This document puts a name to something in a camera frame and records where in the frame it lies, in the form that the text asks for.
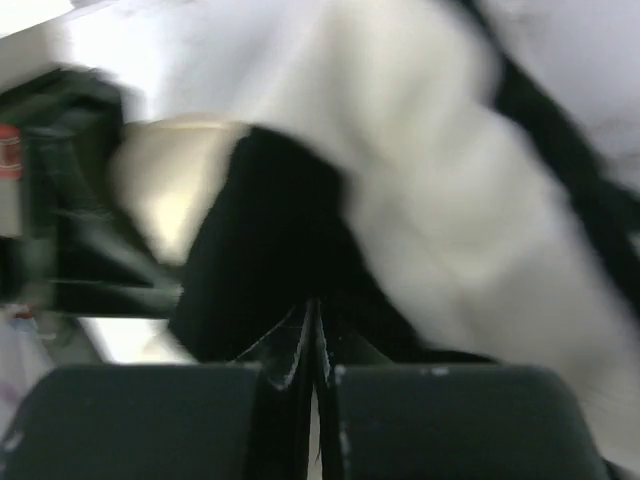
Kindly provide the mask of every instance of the white wall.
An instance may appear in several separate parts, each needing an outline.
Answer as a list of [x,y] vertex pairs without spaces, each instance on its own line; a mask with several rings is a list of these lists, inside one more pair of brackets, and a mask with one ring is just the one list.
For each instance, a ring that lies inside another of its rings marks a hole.
[[482,0],[524,65],[640,188],[640,2]]

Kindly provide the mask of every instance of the black fabric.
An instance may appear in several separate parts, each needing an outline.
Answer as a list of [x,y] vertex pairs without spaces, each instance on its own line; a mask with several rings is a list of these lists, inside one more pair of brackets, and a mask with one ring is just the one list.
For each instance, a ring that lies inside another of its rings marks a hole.
[[349,290],[385,304],[340,217],[343,183],[276,132],[253,128],[237,144],[169,322],[199,361],[235,358],[305,298]]
[[451,1],[475,19],[502,57],[502,83],[494,107],[524,128],[540,159],[565,187],[594,257],[640,327],[640,258],[630,238],[640,226],[637,198],[607,181],[599,154],[561,108],[511,61],[475,1]]

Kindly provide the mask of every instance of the white fabric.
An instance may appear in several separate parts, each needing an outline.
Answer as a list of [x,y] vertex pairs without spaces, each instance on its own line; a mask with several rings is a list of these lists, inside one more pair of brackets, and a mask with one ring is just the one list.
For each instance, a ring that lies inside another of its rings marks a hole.
[[242,120],[350,175],[345,216],[419,334],[552,368],[604,455],[640,472],[630,313],[524,132],[486,106],[500,72],[474,28],[435,0],[326,0],[292,32]]

